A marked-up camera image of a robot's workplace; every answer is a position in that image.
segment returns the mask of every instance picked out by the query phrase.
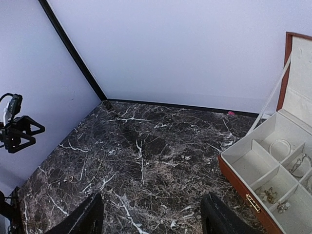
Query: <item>jewelry box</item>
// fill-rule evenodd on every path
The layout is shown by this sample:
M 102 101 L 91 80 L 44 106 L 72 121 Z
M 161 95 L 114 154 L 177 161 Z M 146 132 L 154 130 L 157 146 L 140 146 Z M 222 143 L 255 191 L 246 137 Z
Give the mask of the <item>jewelry box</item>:
M 312 37 L 286 33 L 277 111 L 219 157 L 271 234 L 312 234 Z

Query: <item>black marble surface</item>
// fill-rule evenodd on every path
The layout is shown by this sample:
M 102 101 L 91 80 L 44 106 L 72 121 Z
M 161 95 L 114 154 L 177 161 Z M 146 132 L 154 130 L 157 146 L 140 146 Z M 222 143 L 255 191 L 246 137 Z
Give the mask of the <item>black marble surface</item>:
M 200 234 L 200 200 L 209 191 L 263 230 L 217 161 L 253 122 L 238 115 L 104 102 L 20 189 L 26 233 L 44 233 L 96 191 L 103 196 L 105 234 Z

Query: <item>metal clasp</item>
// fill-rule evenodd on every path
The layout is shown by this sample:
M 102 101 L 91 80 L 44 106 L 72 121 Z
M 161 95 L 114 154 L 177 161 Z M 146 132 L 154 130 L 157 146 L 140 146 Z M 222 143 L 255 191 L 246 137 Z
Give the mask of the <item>metal clasp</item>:
M 257 214 L 261 212 L 260 207 L 257 205 L 257 203 L 253 200 L 253 198 L 249 194 L 246 194 L 246 199 L 247 201 L 249 201 L 250 207 L 253 207 L 257 212 Z

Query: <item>wall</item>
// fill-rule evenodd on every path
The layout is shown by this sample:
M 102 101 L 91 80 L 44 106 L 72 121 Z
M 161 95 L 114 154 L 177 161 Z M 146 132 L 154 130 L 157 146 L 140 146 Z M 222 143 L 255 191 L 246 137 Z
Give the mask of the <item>wall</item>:
M 310 1 L 49 2 L 108 98 L 259 112 L 285 32 L 312 35 Z
M 46 128 L 16 154 L 0 149 L 0 190 L 8 195 L 100 101 L 37 0 L 0 1 L 0 80 L 1 95 L 23 95 L 18 116 Z

